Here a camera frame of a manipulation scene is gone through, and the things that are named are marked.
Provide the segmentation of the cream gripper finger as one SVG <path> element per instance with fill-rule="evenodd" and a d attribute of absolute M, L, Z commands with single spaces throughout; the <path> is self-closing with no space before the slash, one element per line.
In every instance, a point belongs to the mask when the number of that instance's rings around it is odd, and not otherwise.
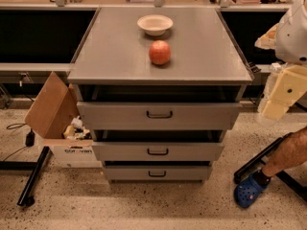
<path fill-rule="evenodd" d="M 261 100 L 261 116 L 280 120 L 307 92 L 307 67 L 290 64 L 273 70 Z"/>
<path fill-rule="evenodd" d="M 274 50 L 277 27 L 278 24 L 275 24 L 263 35 L 258 37 L 254 43 L 254 46 L 263 50 Z"/>

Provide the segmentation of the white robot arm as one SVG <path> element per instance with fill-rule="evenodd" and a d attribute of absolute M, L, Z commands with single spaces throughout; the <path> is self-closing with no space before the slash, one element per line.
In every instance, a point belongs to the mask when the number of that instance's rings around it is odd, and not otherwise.
<path fill-rule="evenodd" d="M 264 98 L 262 117 L 279 120 L 307 92 L 307 0 L 295 0 L 280 21 L 259 37 L 254 46 L 274 49 L 284 64 L 273 63 Z"/>

